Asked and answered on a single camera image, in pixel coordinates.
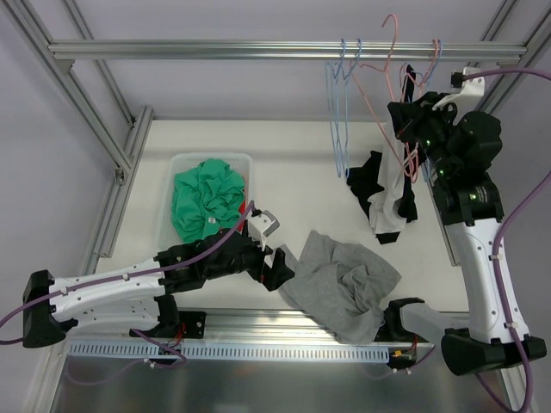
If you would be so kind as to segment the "grey garment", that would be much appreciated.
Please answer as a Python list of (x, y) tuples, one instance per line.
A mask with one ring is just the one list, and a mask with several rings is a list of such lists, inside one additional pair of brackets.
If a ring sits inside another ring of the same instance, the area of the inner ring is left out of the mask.
[(359, 243), (341, 243), (311, 231), (293, 279), (278, 292), (341, 343), (368, 345), (384, 324), (381, 301), (401, 281), (384, 258)]

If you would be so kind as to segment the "green tank top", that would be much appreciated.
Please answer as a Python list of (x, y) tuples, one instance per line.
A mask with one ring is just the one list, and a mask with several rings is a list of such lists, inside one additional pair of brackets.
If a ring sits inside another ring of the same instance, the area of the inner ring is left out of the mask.
[(173, 178), (171, 223), (184, 243), (233, 227), (244, 199), (242, 176), (229, 163), (210, 158)]

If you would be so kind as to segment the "light blue wire hanger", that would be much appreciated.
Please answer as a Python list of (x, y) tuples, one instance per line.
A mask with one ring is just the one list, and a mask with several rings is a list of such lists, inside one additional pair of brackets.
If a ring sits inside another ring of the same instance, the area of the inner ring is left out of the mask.
[(344, 173), (343, 149), (339, 130), (340, 92), (338, 84), (346, 54), (346, 42), (344, 39), (341, 39), (340, 46), (339, 59), (334, 62), (327, 61), (325, 63), (326, 103), (329, 114), (331, 146), (338, 178), (341, 178)]

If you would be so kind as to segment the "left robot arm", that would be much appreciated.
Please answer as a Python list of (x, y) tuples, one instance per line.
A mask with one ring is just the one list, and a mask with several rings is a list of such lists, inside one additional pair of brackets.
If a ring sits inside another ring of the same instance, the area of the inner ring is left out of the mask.
[(108, 326), (171, 336), (179, 325), (175, 294), (241, 273), (270, 292), (294, 278), (282, 249), (228, 230), (112, 273), (56, 279), (46, 269), (36, 271), (22, 296), (22, 345), (44, 348), (64, 341), (70, 330)]

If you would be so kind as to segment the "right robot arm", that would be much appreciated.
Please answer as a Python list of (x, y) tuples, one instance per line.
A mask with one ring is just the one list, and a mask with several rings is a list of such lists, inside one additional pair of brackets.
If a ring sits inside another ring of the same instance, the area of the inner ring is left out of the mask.
[(427, 92), (390, 102), (394, 136), (430, 162), (432, 199), (461, 265), (466, 328), (439, 328), (444, 361), (457, 375), (516, 367), (547, 354), (520, 312), (505, 257), (504, 209), (488, 169), (503, 147), (499, 119), (481, 111), (459, 117), (454, 97)]

